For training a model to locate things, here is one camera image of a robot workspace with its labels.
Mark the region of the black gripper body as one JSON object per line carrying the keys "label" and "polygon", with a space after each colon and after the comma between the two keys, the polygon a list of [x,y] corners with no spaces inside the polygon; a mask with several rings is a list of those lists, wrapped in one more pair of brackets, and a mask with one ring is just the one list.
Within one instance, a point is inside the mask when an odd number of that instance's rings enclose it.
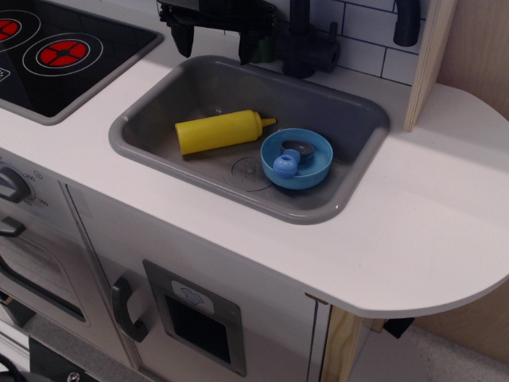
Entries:
{"label": "black gripper body", "polygon": [[160,18],[172,35],[190,38],[196,27],[263,38],[271,33],[276,8],[267,1],[160,1]]}

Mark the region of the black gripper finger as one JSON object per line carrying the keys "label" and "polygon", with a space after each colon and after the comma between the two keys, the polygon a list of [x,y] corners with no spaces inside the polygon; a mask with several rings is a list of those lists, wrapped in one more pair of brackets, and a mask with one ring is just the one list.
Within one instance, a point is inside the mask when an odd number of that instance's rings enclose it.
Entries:
{"label": "black gripper finger", "polygon": [[239,33],[239,62],[241,65],[249,64],[258,49],[258,43],[261,39],[261,33],[258,31],[247,31]]}
{"label": "black gripper finger", "polygon": [[189,58],[192,55],[194,42],[194,27],[188,25],[175,25],[173,27],[173,39],[178,52]]}

